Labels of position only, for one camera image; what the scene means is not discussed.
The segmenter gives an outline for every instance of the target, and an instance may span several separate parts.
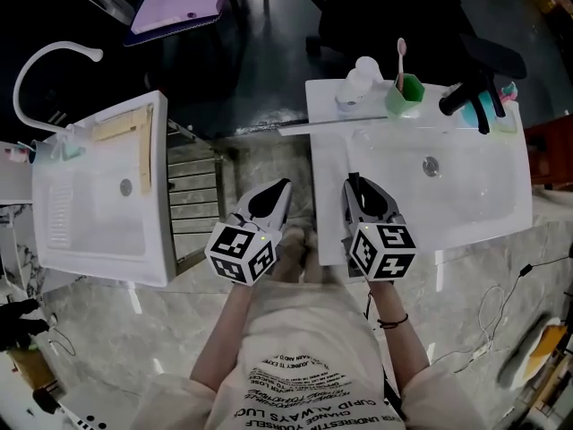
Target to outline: sink drain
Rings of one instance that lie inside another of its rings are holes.
[[[132,181],[129,178],[124,178],[119,184],[119,191],[121,191],[124,196],[129,196],[132,193],[132,190]]]
[[[440,173],[440,164],[438,160],[432,156],[427,156],[422,163],[423,172],[427,176],[437,176]]]

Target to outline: green cup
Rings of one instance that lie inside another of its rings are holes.
[[[404,95],[402,95],[396,87],[397,81],[398,79],[386,94],[385,103],[390,114],[400,116],[422,102],[426,88],[415,75],[404,73]]]

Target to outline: white sink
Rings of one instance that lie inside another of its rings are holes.
[[[167,197],[167,99],[153,91],[79,124],[91,127],[143,106],[152,108],[149,192],[141,191],[139,132],[89,142],[76,158],[43,158],[33,164],[42,266],[157,287],[175,276]]]
[[[504,106],[516,133],[481,135],[467,127],[459,111],[444,116],[438,102],[445,88],[429,84],[423,103],[399,120],[332,123],[388,114],[384,97],[391,82],[376,86],[353,113],[337,108],[334,97],[340,83],[307,82],[310,123],[279,129],[283,135],[311,135],[322,265],[346,264],[340,240],[348,235],[342,184],[350,171],[349,160],[353,171],[394,197],[421,251],[472,244],[531,227],[529,165],[516,102]],[[435,176],[423,170],[428,158],[438,163]]]

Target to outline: black strap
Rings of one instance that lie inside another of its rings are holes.
[[[380,327],[383,328],[384,330],[392,330],[401,323],[404,323],[406,320],[408,320],[408,314],[406,314],[404,320],[400,320],[399,322],[383,322],[382,320],[378,319],[378,323],[380,324]]]

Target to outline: pink object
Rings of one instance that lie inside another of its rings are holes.
[[[215,16],[220,13],[225,0],[144,0],[135,15],[132,32],[147,32],[189,21]]]

